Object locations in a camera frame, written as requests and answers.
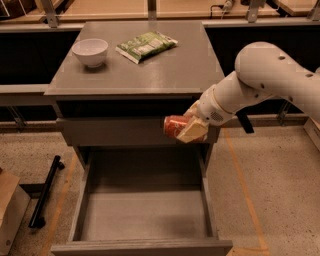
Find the green packaged food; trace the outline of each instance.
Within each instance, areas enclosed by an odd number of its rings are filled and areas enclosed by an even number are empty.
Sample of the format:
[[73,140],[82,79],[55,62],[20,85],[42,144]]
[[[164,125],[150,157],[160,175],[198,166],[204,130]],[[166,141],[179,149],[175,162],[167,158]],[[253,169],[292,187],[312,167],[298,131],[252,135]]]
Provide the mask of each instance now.
[[159,32],[148,32],[117,45],[116,51],[139,64],[146,57],[175,47],[177,43],[178,41]]

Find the tiled floor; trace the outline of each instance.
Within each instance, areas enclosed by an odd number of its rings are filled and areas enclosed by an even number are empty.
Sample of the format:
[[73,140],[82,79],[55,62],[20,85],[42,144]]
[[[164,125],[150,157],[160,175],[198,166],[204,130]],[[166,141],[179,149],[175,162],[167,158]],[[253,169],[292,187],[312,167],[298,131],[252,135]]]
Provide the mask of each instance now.
[[[209,165],[209,186],[220,239],[229,255],[320,255],[320,152],[302,126],[259,127],[247,135],[222,129]],[[44,182],[55,155],[58,171],[45,210],[47,224],[27,226],[28,206],[10,256],[47,256],[67,241],[83,169],[57,132],[2,133],[0,166],[20,183]]]

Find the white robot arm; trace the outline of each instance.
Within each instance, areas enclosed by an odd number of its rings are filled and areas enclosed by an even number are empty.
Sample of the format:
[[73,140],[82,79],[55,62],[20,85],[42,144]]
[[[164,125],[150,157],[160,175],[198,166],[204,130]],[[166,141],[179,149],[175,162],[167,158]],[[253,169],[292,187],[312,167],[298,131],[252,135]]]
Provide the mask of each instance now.
[[301,67],[273,44],[249,44],[237,55],[235,71],[207,89],[186,112],[193,118],[177,139],[197,139],[208,131],[208,125],[220,126],[242,108],[273,96],[320,122],[320,75]]

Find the bowl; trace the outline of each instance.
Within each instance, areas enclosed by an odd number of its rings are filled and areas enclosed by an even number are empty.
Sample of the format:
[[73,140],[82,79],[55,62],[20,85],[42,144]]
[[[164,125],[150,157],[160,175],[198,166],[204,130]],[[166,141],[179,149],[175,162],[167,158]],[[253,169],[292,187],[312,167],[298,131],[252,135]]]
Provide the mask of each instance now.
[[95,68],[105,63],[108,43],[102,39],[81,40],[72,46],[72,52],[85,66]]

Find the drawer front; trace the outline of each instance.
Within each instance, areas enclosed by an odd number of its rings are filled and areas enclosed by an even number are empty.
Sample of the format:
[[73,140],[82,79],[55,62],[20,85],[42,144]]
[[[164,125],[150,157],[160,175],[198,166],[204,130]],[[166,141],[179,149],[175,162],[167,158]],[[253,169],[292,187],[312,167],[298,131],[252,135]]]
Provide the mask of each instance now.
[[[177,140],[163,133],[163,118],[135,117],[57,120],[69,146],[168,145]],[[218,128],[211,128],[205,143],[216,142]]]
[[76,242],[53,246],[56,256],[225,256],[231,241],[212,238],[150,241]]

